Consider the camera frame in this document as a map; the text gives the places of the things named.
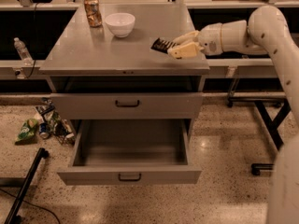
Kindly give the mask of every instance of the floor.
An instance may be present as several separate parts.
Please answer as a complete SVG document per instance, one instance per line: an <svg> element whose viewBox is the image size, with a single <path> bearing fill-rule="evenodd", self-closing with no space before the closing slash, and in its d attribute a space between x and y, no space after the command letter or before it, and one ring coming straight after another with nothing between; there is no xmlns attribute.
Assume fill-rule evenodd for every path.
<svg viewBox="0 0 299 224"><path fill-rule="evenodd" d="M190 149L193 164L203 172L196 185L66 186L57 176L67 166L73 147L55 137L38 135L23 146L14 139L25 120L36 113L37 98L0 97L0 174L25 175L40 147L50 156L42 161L25 200L50 209L63 224L80 223L264 223L270 173L250 173L253 162L272 162L273 142L252 103L226 105L225 95L206 94L195 122ZM278 109L269 105L275 116ZM292 113L279 127L285 142L298 129ZM12 194L18 189L3 188ZM4 223L14 199L0 191L0 223ZM24 203L23 223L54 224L45 210Z"/></svg>

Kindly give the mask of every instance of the cabinet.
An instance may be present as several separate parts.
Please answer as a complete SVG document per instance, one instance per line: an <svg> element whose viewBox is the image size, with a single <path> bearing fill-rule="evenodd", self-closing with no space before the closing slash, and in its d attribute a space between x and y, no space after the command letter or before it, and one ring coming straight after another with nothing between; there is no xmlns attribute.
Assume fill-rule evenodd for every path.
<svg viewBox="0 0 299 224"><path fill-rule="evenodd" d="M135 29L114 37L90 28L80 7L40 71L51 99L76 134L74 154L58 174L66 185L196 183L188 148L202 103L204 55L175 60L151 44L193 30L183 5L102 5L125 11Z"/></svg>

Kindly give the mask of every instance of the green chip bag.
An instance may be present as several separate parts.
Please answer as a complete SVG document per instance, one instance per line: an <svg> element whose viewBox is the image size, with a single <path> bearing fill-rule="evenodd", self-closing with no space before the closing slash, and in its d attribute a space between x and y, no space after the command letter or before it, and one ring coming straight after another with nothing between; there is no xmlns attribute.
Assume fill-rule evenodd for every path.
<svg viewBox="0 0 299 224"><path fill-rule="evenodd" d="M21 126L21 131L18 134L15 144L18 145L22 141L31 139L35 136L37 130L38 122L36 119L28 119Z"/></svg>

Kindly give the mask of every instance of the soda can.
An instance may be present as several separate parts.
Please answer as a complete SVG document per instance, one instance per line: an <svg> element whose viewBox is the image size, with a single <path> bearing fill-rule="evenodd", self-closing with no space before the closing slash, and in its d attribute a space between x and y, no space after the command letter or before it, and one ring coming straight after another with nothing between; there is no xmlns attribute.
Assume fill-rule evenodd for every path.
<svg viewBox="0 0 299 224"><path fill-rule="evenodd" d="M88 23L91 27L102 25L99 0L84 0Z"/></svg>
<svg viewBox="0 0 299 224"><path fill-rule="evenodd" d="M39 124L39 136L43 139L47 139L50 136L50 128L47 123Z"/></svg>

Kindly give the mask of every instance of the bowl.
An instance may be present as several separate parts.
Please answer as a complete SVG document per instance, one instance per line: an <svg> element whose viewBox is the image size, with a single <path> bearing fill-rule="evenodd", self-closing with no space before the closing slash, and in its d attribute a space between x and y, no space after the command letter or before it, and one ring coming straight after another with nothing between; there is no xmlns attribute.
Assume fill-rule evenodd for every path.
<svg viewBox="0 0 299 224"><path fill-rule="evenodd" d="M113 13L105 18L109 31L116 37L128 36L135 25L135 16L130 13Z"/></svg>

